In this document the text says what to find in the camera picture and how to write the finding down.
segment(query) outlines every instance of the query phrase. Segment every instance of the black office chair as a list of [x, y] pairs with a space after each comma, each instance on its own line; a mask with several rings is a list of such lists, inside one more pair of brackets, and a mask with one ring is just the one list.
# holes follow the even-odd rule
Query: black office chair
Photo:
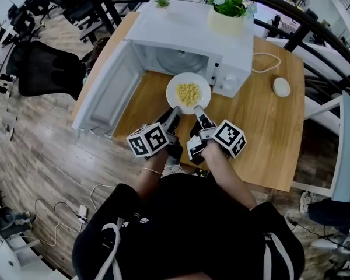
[[65, 9], [63, 15], [66, 20], [74, 24], [75, 22], [80, 22], [88, 16], [91, 21], [96, 22], [97, 16], [95, 14], [93, 4], [90, 0], [50, 0], [56, 5]]
[[25, 8], [20, 8], [16, 13], [11, 13], [12, 20], [10, 21], [13, 29], [18, 33], [19, 40], [31, 40], [33, 37], [40, 38], [37, 34], [44, 25], [40, 25], [37, 29], [35, 28], [35, 19], [30, 16]]
[[43, 16], [40, 20], [42, 22], [46, 16], [50, 19], [49, 13], [56, 8], [56, 6], [50, 6], [49, 0], [26, 0], [24, 5], [26, 9], [34, 16]]
[[77, 100], [86, 69], [75, 54], [39, 41], [23, 41], [9, 56], [6, 73], [19, 78], [18, 90], [23, 96], [67, 93]]

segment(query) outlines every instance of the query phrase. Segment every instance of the pasta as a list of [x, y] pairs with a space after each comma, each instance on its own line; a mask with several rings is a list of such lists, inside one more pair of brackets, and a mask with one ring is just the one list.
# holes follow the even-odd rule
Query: pasta
[[176, 86], [176, 94], [180, 103], [187, 107], [196, 105], [200, 99], [200, 87], [195, 83], [179, 84]]

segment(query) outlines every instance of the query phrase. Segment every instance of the yellow flower pot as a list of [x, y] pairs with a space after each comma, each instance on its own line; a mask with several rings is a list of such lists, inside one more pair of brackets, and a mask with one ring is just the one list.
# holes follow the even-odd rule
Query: yellow flower pot
[[239, 36], [242, 34], [244, 29], [243, 16], [234, 18], [225, 16], [216, 12], [213, 6], [210, 6], [207, 23], [213, 31], [228, 36]]

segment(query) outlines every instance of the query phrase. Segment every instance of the electrical outlet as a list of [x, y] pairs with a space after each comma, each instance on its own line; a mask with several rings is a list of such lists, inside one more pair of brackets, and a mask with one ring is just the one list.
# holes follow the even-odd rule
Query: electrical outlet
[[[79, 207], [79, 216], [81, 216], [82, 218], [87, 218], [87, 212], [88, 212], [88, 209], [85, 205], [81, 205]], [[79, 218], [79, 221], [81, 221], [82, 223], [85, 223], [84, 220], [82, 220], [81, 218]]]

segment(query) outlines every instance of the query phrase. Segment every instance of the microwave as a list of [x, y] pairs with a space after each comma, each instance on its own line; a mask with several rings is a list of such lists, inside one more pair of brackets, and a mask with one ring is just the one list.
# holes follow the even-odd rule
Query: microwave
[[214, 93], [235, 96], [251, 73], [253, 18], [239, 36], [226, 36], [207, 25], [210, 7], [172, 0], [158, 9], [151, 0], [103, 65], [72, 128], [110, 137], [145, 71], [194, 72]]

